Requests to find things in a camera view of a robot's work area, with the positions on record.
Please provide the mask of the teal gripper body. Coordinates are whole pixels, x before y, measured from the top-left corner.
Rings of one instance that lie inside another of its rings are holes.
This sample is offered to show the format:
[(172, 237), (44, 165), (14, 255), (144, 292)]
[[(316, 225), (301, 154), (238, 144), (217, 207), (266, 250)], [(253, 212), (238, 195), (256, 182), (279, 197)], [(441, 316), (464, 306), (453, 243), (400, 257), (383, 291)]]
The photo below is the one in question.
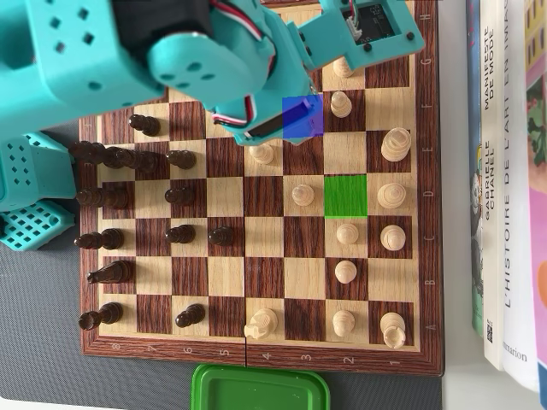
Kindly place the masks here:
[(214, 123), (245, 131), (281, 110), (283, 97), (315, 94), (297, 49), (281, 18), (267, 8), (212, 8), (216, 67), (205, 75), (212, 85), (203, 106)]

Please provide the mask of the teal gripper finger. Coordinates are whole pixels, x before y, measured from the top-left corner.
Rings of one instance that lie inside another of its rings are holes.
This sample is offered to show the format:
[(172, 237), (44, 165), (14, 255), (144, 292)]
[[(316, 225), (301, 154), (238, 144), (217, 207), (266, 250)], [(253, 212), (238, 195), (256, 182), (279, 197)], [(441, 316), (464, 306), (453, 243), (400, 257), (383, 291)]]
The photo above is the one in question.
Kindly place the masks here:
[(323, 96), (311, 94), (283, 97), (278, 114), (248, 130), (233, 133), (233, 137), (243, 146), (260, 145), (272, 139), (297, 145), (323, 132)]

